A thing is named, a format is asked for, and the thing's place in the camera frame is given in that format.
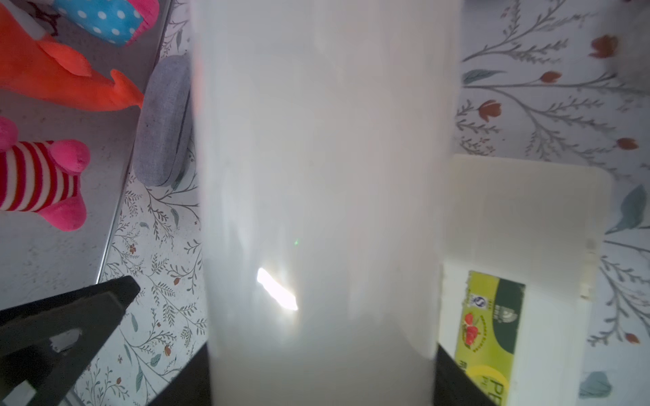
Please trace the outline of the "white plastic wrap roll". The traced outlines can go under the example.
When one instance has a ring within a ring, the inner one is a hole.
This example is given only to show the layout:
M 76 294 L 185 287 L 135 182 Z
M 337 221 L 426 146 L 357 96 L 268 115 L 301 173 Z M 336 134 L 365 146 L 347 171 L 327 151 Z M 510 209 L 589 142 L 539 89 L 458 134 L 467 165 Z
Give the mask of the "white plastic wrap roll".
M 460 1 L 194 1 L 216 405 L 433 401 Z

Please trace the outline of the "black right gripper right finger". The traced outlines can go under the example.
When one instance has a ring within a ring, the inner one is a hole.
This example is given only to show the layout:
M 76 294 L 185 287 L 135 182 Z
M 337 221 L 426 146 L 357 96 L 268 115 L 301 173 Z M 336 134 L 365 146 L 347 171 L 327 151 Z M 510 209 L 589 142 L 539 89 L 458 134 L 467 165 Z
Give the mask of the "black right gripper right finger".
M 441 345 L 438 345 L 435 364 L 435 406 L 494 406 Z

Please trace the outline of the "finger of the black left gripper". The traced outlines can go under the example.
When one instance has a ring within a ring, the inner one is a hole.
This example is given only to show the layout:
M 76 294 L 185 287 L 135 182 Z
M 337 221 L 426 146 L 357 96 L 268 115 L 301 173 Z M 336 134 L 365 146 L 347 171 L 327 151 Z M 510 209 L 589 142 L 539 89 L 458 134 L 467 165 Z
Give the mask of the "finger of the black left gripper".
M 59 405 L 140 293 L 133 277 L 1 311 L 1 404 L 20 387 L 23 405 Z

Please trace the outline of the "cream wrap dispenser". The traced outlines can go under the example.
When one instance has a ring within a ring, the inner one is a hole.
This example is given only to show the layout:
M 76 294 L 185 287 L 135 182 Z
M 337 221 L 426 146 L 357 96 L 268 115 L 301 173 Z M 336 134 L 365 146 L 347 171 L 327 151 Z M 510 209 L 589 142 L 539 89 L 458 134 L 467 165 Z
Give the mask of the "cream wrap dispenser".
M 577 402 L 612 179 L 458 155 L 438 341 L 494 405 Z

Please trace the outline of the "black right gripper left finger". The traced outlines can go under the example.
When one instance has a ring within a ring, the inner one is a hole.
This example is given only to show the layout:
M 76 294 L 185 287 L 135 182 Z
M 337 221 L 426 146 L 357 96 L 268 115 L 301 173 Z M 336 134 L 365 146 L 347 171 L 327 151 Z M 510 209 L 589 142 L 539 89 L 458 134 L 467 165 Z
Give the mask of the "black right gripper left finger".
M 211 387 L 208 345 L 191 358 L 186 367 L 155 397 L 150 406 L 209 406 Z

